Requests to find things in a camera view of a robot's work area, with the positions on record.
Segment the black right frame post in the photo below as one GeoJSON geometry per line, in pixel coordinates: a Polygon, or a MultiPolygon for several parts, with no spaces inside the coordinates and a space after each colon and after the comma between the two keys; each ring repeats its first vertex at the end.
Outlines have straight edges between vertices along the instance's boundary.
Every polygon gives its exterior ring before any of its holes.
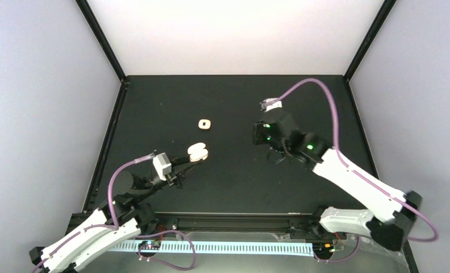
{"type": "Polygon", "coordinates": [[[372,46],[376,36],[379,34],[382,26],[386,22],[390,12],[392,11],[393,7],[396,4],[396,2],[397,2],[397,0],[384,0],[383,1],[378,13],[374,17],[372,24],[370,25],[369,29],[367,30],[359,48],[357,49],[351,63],[349,64],[349,66],[343,76],[346,82],[351,82],[353,76],[355,75],[361,62],[365,58],[368,50],[372,46]]]}

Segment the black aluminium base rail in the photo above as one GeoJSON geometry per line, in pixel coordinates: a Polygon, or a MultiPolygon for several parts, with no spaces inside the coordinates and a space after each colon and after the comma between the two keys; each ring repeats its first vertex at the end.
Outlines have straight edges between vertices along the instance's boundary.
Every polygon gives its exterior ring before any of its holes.
{"type": "Polygon", "coordinates": [[[171,238],[178,230],[189,233],[260,233],[276,236],[275,242],[310,243],[314,257],[332,262],[332,255],[339,249],[340,241],[352,239],[348,231],[327,231],[318,218],[311,215],[252,215],[252,214],[176,214],[148,213],[138,219],[137,225],[148,239],[126,239],[134,241],[164,241],[162,231],[171,231],[171,238]]]}

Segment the small green circuit board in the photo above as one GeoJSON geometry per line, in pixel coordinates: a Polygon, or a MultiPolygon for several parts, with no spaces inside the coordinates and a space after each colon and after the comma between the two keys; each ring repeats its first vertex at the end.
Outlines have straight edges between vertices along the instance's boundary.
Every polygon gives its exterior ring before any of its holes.
{"type": "Polygon", "coordinates": [[[138,251],[139,252],[159,251],[160,248],[161,248],[161,241],[147,240],[142,241],[139,244],[138,251]]]}

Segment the black left frame post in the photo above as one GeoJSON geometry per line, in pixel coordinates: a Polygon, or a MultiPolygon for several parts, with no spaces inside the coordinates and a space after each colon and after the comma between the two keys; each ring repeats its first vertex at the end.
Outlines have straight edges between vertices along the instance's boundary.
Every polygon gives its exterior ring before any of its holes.
{"type": "Polygon", "coordinates": [[[111,44],[109,43],[102,27],[100,26],[99,21],[92,10],[90,3],[87,0],[75,0],[75,2],[78,8],[80,9],[82,15],[84,16],[85,20],[87,21],[92,33],[94,34],[103,53],[107,57],[119,81],[124,82],[127,76],[122,66],[120,65],[118,58],[114,53],[111,44]]]}

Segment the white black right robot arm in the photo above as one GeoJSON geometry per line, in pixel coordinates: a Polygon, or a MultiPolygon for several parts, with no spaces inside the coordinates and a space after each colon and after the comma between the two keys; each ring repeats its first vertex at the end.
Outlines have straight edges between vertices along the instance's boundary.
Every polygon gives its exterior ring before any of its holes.
{"type": "Polygon", "coordinates": [[[320,176],[359,201],[364,209],[320,209],[307,223],[309,233],[323,238],[344,232],[370,237],[380,246],[399,251],[416,222],[422,197],[379,181],[337,151],[316,133],[304,133],[285,111],[265,113],[253,125],[252,142],[270,149],[320,176]]]}

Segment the black frame post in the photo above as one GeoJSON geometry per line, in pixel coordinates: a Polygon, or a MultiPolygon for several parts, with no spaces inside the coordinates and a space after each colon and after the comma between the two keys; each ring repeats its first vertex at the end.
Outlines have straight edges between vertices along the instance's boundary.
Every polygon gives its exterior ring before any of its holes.
{"type": "Polygon", "coordinates": [[[379,34],[382,26],[386,22],[390,12],[392,11],[393,7],[396,4],[396,2],[397,2],[397,0],[384,0],[383,1],[378,13],[374,17],[372,24],[370,25],[369,29],[367,30],[359,48],[357,49],[351,63],[349,64],[349,66],[343,76],[346,82],[351,82],[353,76],[355,75],[361,62],[365,58],[368,50],[372,46],[376,36],[379,34]]]}
{"type": "Polygon", "coordinates": [[[92,33],[94,34],[103,53],[107,57],[119,81],[124,82],[127,76],[122,66],[120,65],[118,58],[114,53],[111,44],[109,43],[102,27],[100,26],[99,21],[92,10],[90,3],[87,0],[75,0],[75,2],[78,8],[80,9],[82,15],[84,16],[85,20],[87,21],[92,33]]]}

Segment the small beige square case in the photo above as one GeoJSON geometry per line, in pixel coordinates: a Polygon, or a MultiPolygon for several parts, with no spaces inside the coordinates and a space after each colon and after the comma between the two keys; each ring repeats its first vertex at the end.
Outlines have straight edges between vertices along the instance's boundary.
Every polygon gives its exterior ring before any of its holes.
{"type": "Polygon", "coordinates": [[[209,119],[200,119],[198,128],[201,130],[209,130],[211,128],[211,121],[209,119]]]}

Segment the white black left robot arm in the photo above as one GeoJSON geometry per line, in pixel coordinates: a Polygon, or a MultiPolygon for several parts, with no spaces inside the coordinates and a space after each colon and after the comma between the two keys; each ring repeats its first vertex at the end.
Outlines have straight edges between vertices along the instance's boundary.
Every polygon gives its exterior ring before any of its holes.
{"type": "Polygon", "coordinates": [[[95,208],[77,227],[47,247],[34,247],[32,272],[80,272],[90,262],[129,239],[144,239],[143,249],[160,246],[163,236],[176,229],[160,227],[155,212],[145,199],[167,187],[182,187],[183,179],[208,154],[197,152],[169,159],[151,153],[121,165],[111,176],[103,205],[95,208]]]}

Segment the beige earbud charging case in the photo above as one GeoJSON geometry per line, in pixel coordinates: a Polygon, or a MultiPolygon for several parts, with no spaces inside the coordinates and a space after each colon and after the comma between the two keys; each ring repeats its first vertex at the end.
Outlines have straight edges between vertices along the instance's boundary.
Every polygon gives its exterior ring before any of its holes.
{"type": "Polygon", "coordinates": [[[198,162],[201,160],[206,160],[209,155],[209,151],[206,148],[206,144],[203,142],[191,145],[187,149],[187,153],[189,155],[190,162],[198,162]]]}

